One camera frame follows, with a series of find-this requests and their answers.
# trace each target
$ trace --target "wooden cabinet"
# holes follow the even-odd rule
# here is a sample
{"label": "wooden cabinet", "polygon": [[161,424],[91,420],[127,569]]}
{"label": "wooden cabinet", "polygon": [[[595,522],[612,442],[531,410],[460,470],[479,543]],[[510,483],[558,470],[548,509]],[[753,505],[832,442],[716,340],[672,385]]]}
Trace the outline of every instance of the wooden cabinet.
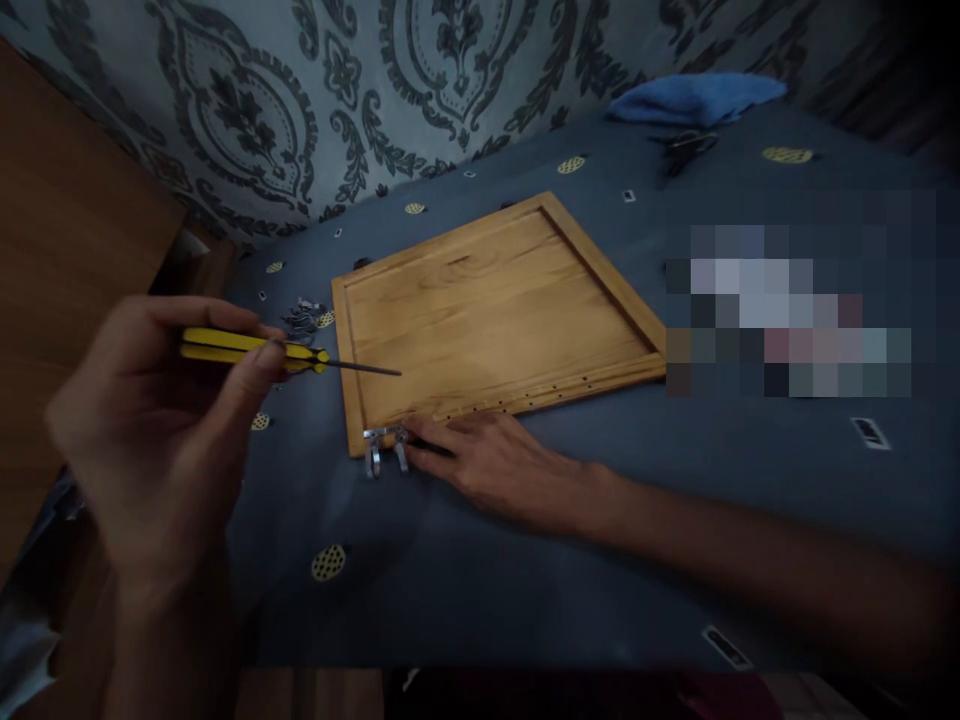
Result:
{"label": "wooden cabinet", "polygon": [[186,215],[0,42],[0,584],[61,467],[43,408]]}

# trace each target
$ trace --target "blue towel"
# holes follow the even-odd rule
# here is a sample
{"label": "blue towel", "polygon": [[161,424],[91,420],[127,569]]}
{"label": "blue towel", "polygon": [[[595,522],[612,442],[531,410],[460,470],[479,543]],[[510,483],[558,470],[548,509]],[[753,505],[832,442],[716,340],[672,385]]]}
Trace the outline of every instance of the blue towel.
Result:
{"label": "blue towel", "polygon": [[779,80],[746,73],[669,75],[638,85],[618,97],[607,114],[625,122],[686,125],[703,130],[740,119],[751,105],[787,92]]}

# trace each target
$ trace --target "wooden furniture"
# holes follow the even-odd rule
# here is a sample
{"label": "wooden furniture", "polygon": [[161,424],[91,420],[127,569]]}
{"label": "wooden furniture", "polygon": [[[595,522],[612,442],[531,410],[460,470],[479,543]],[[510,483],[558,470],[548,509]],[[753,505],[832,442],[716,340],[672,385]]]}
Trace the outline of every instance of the wooden furniture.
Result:
{"label": "wooden furniture", "polygon": [[150,287],[185,215],[0,42],[0,584],[62,465],[44,406],[110,308]]}
{"label": "wooden furniture", "polygon": [[[0,586],[62,458],[43,424],[50,396],[104,316],[145,293],[186,209],[0,41]],[[210,252],[174,268],[165,292],[218,297],[235,246],[188,222]],[[55,520],[18,580],[62,635],[57,681],[14,715],[100,717],[113,664],[115,579],[89,516]],[[379,670],[245,670],[238,720],[383,717]]]}
{"label": "wooden furniture", "polygon": [[666,330],[552,193],[333,280],[351,457],[421,412],[519,414],[666,373]]}

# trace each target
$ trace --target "wallpaper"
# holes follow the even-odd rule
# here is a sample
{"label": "wallpaper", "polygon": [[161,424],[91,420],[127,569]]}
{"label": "wallpaper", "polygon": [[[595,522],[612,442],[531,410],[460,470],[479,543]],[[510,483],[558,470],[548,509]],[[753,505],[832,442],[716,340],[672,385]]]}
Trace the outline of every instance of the wallpaper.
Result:
{"label": "wallpaper", "polygon": [[865,0],[0,0],[12,45],[254,244],[657,76],[764,73],[830,118],[883,64],[878,22]]}

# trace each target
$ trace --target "hand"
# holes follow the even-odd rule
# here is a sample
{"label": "hand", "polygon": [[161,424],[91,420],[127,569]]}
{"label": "hand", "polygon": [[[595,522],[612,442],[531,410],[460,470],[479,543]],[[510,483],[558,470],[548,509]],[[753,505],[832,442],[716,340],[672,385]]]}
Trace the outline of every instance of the hand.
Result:
{"label": "hand", "polygon": [[47,408],[121,586],[154,602],[222,547],[250,425],[285,376],[279,342],[247,353],[229,374],[227,365],[181,358],[185,326],[284,337],[222,300],[127,298]]}
{"label": "hand", "polygon": [[477,507],[539,532],[589,531],[598,485],[604,482],[600,466],[548,450],[512,415],[474,413],[445,426],[411,415],[403,424],[416,437],[455,455],[408,445],[410,462],[452,484]]}

